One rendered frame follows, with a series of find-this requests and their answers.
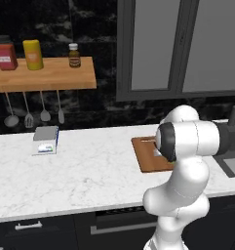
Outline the brown wooden cutting board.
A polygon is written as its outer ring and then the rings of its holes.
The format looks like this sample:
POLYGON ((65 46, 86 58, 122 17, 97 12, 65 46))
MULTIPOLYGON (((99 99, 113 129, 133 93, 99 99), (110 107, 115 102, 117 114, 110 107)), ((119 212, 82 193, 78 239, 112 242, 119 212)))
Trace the brown wooden cutting board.
POLYGON ((132 138, 139 169, 142 173, 172 171, 174 164, 156 154, 155 137, 132 138))

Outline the dark sink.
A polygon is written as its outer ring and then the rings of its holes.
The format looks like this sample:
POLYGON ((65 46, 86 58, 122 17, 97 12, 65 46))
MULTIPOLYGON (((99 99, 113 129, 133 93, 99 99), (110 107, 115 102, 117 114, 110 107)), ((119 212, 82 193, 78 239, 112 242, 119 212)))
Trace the dark sink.
POLYGON ((223 154, 215 156, 215 161, 229 178, 235 178, 235 125, 229 127, 231 146, 223 154))

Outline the dark dishwasher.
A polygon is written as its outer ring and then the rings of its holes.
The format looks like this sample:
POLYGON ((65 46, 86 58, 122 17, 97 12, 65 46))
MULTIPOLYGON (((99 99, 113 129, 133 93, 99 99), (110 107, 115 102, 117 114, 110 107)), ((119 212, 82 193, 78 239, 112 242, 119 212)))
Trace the dark dishwasher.
POLYGON ((90 226, 106 229, 154 222, 157 223, 157 217, 149 215, 142 206, 76 214, 74 225, 78 249, 143 250, 155 227, 91 235, 90 226))

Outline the dark cupboard door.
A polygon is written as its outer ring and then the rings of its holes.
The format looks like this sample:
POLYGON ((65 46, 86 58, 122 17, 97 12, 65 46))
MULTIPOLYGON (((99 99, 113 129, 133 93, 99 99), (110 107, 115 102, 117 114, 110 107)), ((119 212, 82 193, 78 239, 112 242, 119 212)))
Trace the dark cupboard door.
POLYGON ((208 215, 188 225, 183 240, 189 250, 235 250, 235 195, 212 197, 208 215))

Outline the grey hanging narrow spatula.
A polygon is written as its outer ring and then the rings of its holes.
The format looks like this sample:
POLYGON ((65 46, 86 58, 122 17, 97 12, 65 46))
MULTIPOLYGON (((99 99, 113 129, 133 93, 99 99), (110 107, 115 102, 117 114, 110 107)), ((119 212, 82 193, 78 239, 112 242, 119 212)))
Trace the grey hanging narrow spatula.
POLYGON ((59 99, 59 90, 57 90, 58 103, 59 103, 59 123, 64 124, 64 113, 61 109, 60 99, 59 99))

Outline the grey framed window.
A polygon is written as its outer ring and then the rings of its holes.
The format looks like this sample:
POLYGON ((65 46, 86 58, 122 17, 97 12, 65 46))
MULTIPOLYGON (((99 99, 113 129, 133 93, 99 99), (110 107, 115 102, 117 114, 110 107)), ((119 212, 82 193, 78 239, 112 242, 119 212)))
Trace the grey framed window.
POLYGON ((235 96, 235 0, 117 0, 116 100, 235 96))

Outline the white box with grey top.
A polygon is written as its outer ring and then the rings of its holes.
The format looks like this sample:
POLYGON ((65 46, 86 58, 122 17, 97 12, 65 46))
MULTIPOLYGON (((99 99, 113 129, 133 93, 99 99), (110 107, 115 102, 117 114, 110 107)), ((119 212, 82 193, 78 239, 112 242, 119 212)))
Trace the white box with grey top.
POLYGON ((32 154, 56 154, 59 142, 58 126, 37 127, 32 141, 32 154))

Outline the grey hanging spoon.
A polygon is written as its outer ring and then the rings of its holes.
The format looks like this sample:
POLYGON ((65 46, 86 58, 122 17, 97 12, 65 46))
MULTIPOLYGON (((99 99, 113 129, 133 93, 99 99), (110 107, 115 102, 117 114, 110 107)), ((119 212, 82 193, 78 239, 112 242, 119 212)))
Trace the grey hanging spoon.
POLYGON ((43 94, 42 91, 40 91, 40 97, 41 97, 41 102, 42 102, 42 106, 43 106, 43 110, 40 114, 41 120, 44 122, 48 122, 51 120, 51 114, 48 110, 45 109, 45 105, 44 105, 44 99, 43 99, 43 94))

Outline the brown bottle with white cap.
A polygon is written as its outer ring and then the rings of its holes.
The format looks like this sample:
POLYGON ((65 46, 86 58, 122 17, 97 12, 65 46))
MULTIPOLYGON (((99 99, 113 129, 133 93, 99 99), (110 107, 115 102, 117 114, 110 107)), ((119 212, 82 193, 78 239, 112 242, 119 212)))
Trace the brown bottle with white cap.
POLYGON ((80 67, 81 66, 81 59, 80 59, 80 53, 78 51, 78 45, 76 43, 70 43, 68 45, 69 47, 69 65, 71 67, 80 67))

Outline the dark drawer front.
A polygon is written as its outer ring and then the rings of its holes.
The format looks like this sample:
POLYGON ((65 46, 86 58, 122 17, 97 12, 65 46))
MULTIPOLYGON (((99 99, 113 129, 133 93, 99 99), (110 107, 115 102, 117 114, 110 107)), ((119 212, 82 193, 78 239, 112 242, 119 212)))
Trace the dark drawer front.
POLYGON ((79 250, 71 216, 56 216, 0 223, 0 250, 79 250), (15 230, 15 226, 43 224, 41 229, 15 230))

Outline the grey hanging slotted spatula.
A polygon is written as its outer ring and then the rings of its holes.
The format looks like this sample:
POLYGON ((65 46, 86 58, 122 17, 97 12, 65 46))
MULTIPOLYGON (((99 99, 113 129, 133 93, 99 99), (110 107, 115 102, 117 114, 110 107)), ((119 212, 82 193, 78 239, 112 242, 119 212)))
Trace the grey hanging slotted spatula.
POLYGON ((22 93, 22 94, 23 94, 25 106, 27 107, 27 109, 26 109, 27 114, 26 114, 26 116, 24 117, 24 126, 25 126, 26 128, 32 128, 32 127, 34 126, 34 118, 33 118, 32 114, 29 112, 29 108, 28 108, 28 103, 27 103, 26 95, 25 95, 25 93, 22 93))

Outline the grey hanging ladle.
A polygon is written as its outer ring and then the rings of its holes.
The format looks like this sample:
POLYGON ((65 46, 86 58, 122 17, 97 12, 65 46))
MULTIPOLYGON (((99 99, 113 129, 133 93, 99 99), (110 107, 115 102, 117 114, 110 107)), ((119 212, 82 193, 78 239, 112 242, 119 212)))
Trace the grey hanging ladle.
POLYGON ((11 106, 11 102, 10 102, 8 93, 5 93, 5 95, 6 95, 6 99, 7 99, 7 102, 8 102, 9 109, 10 109, 10 115, 5 118, 4 123, 5 123, 5 125, 7 127, 15 127, 15 126, 17 126, 19 124, 20 120, 13 113, 13 109, 12 109, 12 106, 11 106))

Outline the yellow canister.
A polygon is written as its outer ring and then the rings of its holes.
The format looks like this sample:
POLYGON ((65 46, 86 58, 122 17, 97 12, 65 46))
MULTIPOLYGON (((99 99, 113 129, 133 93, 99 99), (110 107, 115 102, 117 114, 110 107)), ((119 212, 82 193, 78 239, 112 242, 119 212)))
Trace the yellow canister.
POLYGON ((23 40, 22 46, 26 65, 29 70, 39 70, 44 67, 40 43, 37 39, 23 40))

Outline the red jar with dark lid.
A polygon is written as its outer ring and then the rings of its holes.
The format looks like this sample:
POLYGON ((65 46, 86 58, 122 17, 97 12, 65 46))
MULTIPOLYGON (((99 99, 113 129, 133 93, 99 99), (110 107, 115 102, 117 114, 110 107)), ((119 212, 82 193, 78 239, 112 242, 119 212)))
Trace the red jar with dark lid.
POLYGON ((15 70, 18 67, 16 50, 9 35, 0 35, 0 69, 15 70))

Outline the wooden wall shelf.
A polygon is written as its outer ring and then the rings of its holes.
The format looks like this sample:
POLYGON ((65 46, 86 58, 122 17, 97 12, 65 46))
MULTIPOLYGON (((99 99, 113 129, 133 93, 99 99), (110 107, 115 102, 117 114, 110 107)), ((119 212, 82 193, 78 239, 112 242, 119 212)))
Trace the wooden wall shelf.
POLYGON ((93 59, 82 57, 81 66, 72 68, 68 58, 44 58, 44 67, 29 70, 25 59, 18 59, 16 70, 0 69, 0 93, 53 90, 95 89, 97 87, 93 59))

